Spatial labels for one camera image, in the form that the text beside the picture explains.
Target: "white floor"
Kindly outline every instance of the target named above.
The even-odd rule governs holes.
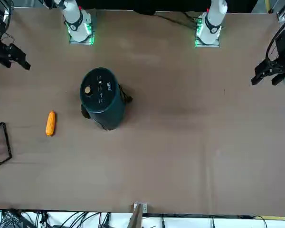
[[[29,212],[29,216],[33,221],[36,219],[36,214]],[[49,212],[49,224],[61,225],[68,219],[73,212]],[[106,213],[102,213],[102,220],[105,218]],[[113,228],[126,228],[131,217],[131,213],[112,213],[110,219],[110,226]],[[30,219],[28,215],[23,214],[24,217]],[[65,226],[71,225],[76,219],[77,215],[73,216]],[[212,228],[212,220],[209,218],[164,218],[166,228]],[[250,219],[214,219],[215,228],[265,228],[263,220],[250,220]],[[266,220],[268,228],[285,228],[285,221],[281,220]],[[96,228],[99,224],[99,215],[87,220],[82,228]],[[161,218],[143,218],[142,226],[144,228],[161,228]]]

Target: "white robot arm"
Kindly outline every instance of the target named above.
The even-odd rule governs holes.
[[[222,22],[227,13],[227,3],[225,0],[211,0],[209,12],[201,15],[200,30],[197,33],[198,39],[207,45],[214,44],[219,38]]]
[[[76,0],[54,0],[61,9],[66,19],[66,25],[72,39],[82,42],[91,35],[88,25],[91,23],[91,15],[84,9],[79,9]]]

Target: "cable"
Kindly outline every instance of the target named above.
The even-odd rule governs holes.
[[[252,218],[254,219],[254,218],[256,218],[256,217],[260,217],[260,218],[264,221],[265,227],[268,228],[268,227],[267,227],[267,223],[266,223],[265,219],[264,219],[262,216],[256,215],[256,216],[253,216]]]
[[[76,213],[74,213],[73,215],[71,215],[70,217],[68,217],[68,219],[64,222],[64,223],[62,223],[61,224],[61,226],[59,227],[59,228],[62,228],[63,227],[63,225],[67,222],[67,221],[69,221],[74,215],[76,215],[76,214],[78,214],[79,213],[79,211],[78,212],[76,212]]]
[[[215,228],[214,218],[212,217],[212,228]]]
[[[25,212],[25,211],[24,211],[23,213],[26,214],[26,215],[28,216],[30,222],[31,222],[32,224],[34,224],[34,221],[33,221],[32,218],[30,217],[30,215],[29,215],[27,212]]]
[[[270,57],[273,53],[273,51],[276,49],[276,46],[274,47],[274,49],[272,49],[272,51],[270,52],[270,55],[268,57]]]
[[[8,34],[7,32],[5,32],[5,33],[3,33],[3,35],[6,35],[6,37],[4,37],[4,38],[1,38],[1,41],[3,41],[3,40],[5,40],[6,38],[11,38],[13,41],[11,42],[11,44],[13,44],[14,42],[15,42],[15,38],[12,36],[12,35],[10,35],[10,34]]]
[[[46,224],[46,228],[50,228],[51,227],[49,225],[49,223],[48,223],[48,217],[49,217],[49,215],[48,215],[47,211],[44,211],[43,214],[42,214],[42,224],[43,225]]]
[[[166,225],[165,225],[165,220],[163,219],[163,214],[161,214],[161,227],[162,228],[166,228]]]
[[[19,226],[20,221],[13,215],[11,215],[10,213],[6,213],[6,215],[3,218],[3,226],[2,228],[8,228],[9,226],[15,226],[15,224],[17,226]]]
[[[38,228],[38,220],[39,220],[39,216],[41,214],[41,211],[39,211],[36,215],[36,219],[35,219],[35,226]]]
[[[41,220],[40,220],[40,224],[41,224],[41,228],[43,228],[44,227],[44,223],[45,223],[45,215],[44,215],[44,211],[42,211],[41,212]]]
[[[133,98],[131,97],[131,96],[128,96],[125,92],[124,92],[124,89],[121,87],[121,85],[120,84],[118,84],[118,86],[119,86],[119,90],[120,90],[120,96],[122,96],[123,95],[123,102],[125,103],[125,104],[127,104],[127,103],[130,103],[132,100],[133,100]]]
[[[171,18],[167,18],[167,17],[164,17],[162,15],[154,14],[154,16],[159,17],[159,18],[163,18],[163,19],[168,20],[168,21],[170,21],[172,23],[175,23],[175,24],[178,24],[178,25],[182,25],[182,26],[185,26],[185,27],[190,28],[190,29],[196,29],[196,27],[191,27],[191,26],[189,26],[187,24],[184,24],[184,23],[182,23],[180,21],[173,20]]]
[[[93,214],[93,215],[91,215],[91,216],[89,216],[89,217],[87,217],[87,218],[85,218],[84,220],[82,220],[81,222],[80,222],[80,224],[76,227],[76,228],[79,228],[85,221],[87,221],[89,218],[91,218],[91,217],[93,217],[93,216],[95,216],[95,215],[98,215],[99,214],[99,212],[97,212],[97,213],[95,213],[95,214]]]
[[[104,221],[102,222],[101,226],[99,228],[103,228],[104,227],[104,224],[105,222],[109,222],[109,218],[110,218],[110,212],[108,212],[104,218]]]
[[[88,212],[83,212],[83,213],[81,213],[81,214],[72,222],[72,224],[70,225],[69,228],[74,227],[75,224],[76,224],[82,217],[84,217],[87,213],[88,213]]]
[[[85,214],[85,215],[82,217],[82,219],[81,219],[81,221],[80,221],[80,224],[79,224],[79,225],[80,225],[80,228],[82,228],[81,225],[82,225],[83,220],[86,218],[86,216],[87,216],[87,214]]]
[[[196,20],[198,20],[198,17],[192,17],[190,16],[188,13],[186,12],[182,12],[182,14],[184,14],[186,16],[186,18],[188,18],[189,20],[191,20],[192,22],[195,22]]]
[[[100,222],[101,222],[101,212],[100,212],[99,220],[98,220],[98,228],[100,227]]]
[[[270,59],[268,57],[268,54],[269,54],[269,50],[272,46],[272,44],[274,43],[274,41],[276,40],[276,38],[280,35],[280,33],[282,32],[282,30],[285,28],[285,22],[284,24],[281,26],[281,28],[276,32],[276,34],[274,35],[274,37],[272,38],[272,40],[270,41],[269,45],[268,45],[268,48],[267,48],[267,51],[266,51],[266,55],[265,55],[265,60],[270,63]]]

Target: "brown table surface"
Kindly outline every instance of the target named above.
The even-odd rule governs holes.
[[[227,15],[221,48],[195,48],[192,30],[129,11],[100,12],[95,45],[72,46],[62,21],[57,10],[13,15],[9,33],[32,67],[0,65],[14,156],[0,167],[0,208],[130,212],[138,201],[149,212],[285,216],[285,86],[250,83],[275,15]],[[133,96],[111,132],[80,112],[95,67]]]

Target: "dark green cylindrical container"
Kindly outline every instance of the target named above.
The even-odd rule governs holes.
[[[95,68],[80,86],[82,113],[105,130],[115,129],[123,119],[125,103],[114,74],[106,68]]]

